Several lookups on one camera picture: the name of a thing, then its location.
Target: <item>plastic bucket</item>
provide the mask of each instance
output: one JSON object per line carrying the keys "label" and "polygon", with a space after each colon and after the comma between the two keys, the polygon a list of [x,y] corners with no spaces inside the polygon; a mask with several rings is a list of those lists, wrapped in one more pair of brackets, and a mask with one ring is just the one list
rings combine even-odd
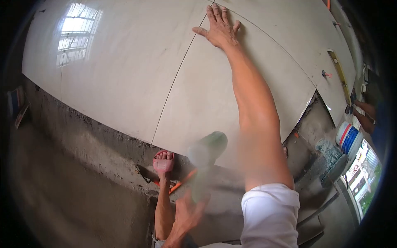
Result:
{"label": "plastic bucket", "polygon": [[335,141],[341,150],[347,154],[349,160],[351,160],[356,156],[356,153],[360,149],[363,138],[364,135],[360,131],[347,121],[344,121],[339,127]]}

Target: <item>hand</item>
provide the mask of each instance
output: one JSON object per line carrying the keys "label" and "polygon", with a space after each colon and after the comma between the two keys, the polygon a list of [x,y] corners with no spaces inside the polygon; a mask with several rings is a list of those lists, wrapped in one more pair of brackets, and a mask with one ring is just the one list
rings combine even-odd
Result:
{"label": "hand", "polygon": [[207,206],[210,197],[206,197],[197,204],[192,200],[192,192],[189,189],[185,195],[175,203],[176,213],[174,227],[185,232],[198,225]]}
{"label": "hand", "polygon": [[237,31],[240,28],[240,21],[236,20],[233,28],[227,19],[227,9],[222,7],[222,15],[219,12],[217,4],[207,6],[207,16],[210,20],[210,30],[207,31],[202,27],[192,28],[193,32],[207,38],[216,47],[223,50],[229,45],[237,45]]}

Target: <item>white sleeve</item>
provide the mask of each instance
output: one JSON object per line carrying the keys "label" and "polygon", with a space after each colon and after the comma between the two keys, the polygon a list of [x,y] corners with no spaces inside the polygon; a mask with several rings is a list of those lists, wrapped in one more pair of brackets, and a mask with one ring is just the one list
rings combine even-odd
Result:
{"label": "white sleeve", "polygon": [[298,247],[296,231],[299,194],[281,183],[266,184],[246,192],[241,200],[246,248]]}

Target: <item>floor tile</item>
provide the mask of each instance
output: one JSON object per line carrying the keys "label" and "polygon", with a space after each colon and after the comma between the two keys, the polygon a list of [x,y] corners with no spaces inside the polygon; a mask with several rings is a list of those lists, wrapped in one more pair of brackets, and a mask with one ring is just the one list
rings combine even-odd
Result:
{"label": "floor tile", "polygon": [[[231,18],[240,18],[231,13]],[[266,79],[281,122],[281,140],[290,134],[315,87],[297,63],[256,26],[242,20],[239,40]],[[208,29],[206,18],[202,27]],[[211,132],[224,132],[228,149],[216,165],[235,164],[233,147],[239,130],[229,62],[222,50],[197,35],[175,79],[153,145],[187,155],[187,147]]]}
{"label": "floor tile", "polygon": [[62,24],[73,1],[45,1],[36,11],[26,37],[22,73],[46,92],[61,100],[60,61],[67,36]]}
{"label": "floor tile", "polygon": [[208,1],[84,0],[65,19],[62,101],[151,142]]}
{"label": "floor tile", "polygon": [[[346,101],[327,49],[334,49],[338,55],[350,91],[356,71],[346,40],[340,28],[332,24],[335,19],[322,1],[217,0],[216,3],[243,16],[284,48],[317,87],[334,123],[340,122]],[[322,70],[333,77],[322,77]]]}

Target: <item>pink slipper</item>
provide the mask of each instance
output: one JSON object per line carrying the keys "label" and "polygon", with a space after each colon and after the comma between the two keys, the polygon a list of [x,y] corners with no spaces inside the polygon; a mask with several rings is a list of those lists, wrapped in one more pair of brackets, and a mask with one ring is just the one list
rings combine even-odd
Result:
{"label": "pink slipper", "polygon": [[156,171],[161,171],[161,172],[168,172],[172,171],[173,164],[174,164],[174,153],[172,153],[172,159],[156,159],[157,155],[160,155],[163,152],[168,152],[167,150],[161,150],[153,158],[153,167]]}

